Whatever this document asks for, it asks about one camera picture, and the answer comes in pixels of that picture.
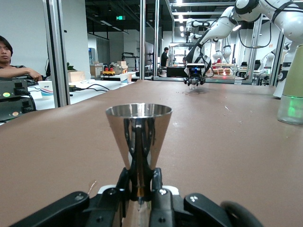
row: ceiling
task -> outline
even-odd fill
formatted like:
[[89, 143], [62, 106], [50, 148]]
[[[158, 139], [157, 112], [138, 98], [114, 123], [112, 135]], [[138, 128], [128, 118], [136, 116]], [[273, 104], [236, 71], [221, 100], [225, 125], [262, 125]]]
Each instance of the ceiling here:
[[[162, 31], [172, 30], [172, 17], [178, 19], [178, 13], [197, 13], [184, 15], [183, 18], [218, 18], [234, 1], [226, 0], [183, 0], [179, 6], [176, 0], [160, 0], [159, 27]], [[85, 0], [88, 32], [120, 32], [128, 29], [140, 30], [140, 0]], [[116, 16], [125, 16], [125, 20], [116, 20]], [[146, 26], [154, 27], [155, 0], [146, 0]], [[175, 22], [176, 26], [185, 25]]]

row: silver conical cup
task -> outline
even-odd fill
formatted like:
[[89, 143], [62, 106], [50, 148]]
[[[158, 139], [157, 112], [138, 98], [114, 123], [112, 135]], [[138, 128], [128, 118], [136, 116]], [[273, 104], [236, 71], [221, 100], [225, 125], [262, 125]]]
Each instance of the silver conical cup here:
[[157, 104], [126, 104], [106, 110], [132, 182], [131, 200], [149, 201], [156, 167], [172, 109]]

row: person in black shirt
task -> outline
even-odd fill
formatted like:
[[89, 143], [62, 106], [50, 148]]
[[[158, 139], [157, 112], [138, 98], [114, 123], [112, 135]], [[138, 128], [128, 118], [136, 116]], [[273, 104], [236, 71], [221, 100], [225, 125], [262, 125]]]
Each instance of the person in black shirt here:
[[165, 47], [164, 52], [161, 56], [161, 66], [162, 67], [166, 67], [166, 61], [168, 59], [168, 56], [167, 56], [168, 51], [169, 51], [168, 47]]
[[11, 56], [13, 55], [13, 48], [9, 42], [0, 35], [0, 77], [16, 78], [19, 76], [30, 76], [34, 81], [42, 80], [40, 73], [33, 69], [24, 66], [10, 65]]

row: green exit sign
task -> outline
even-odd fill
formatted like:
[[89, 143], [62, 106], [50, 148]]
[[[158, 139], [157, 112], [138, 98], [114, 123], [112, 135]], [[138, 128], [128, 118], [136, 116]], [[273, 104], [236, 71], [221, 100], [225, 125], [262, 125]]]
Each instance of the green exit sign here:
[[125, 20], [125, 16], [116, 16], [116, 20]]

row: black hair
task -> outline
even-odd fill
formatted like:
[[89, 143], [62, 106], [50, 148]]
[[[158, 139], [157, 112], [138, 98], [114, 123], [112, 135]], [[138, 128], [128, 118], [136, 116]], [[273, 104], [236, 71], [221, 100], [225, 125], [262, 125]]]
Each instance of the black hair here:
[[0, 42], [4, 43], [4, 45], [10, 50], [10, 55], [13, 55], [13, 48], [12, 46], [9, 44], [9, 42], [6, 40], [6, 38], [4, 38], [3, 36], [0, 35]]

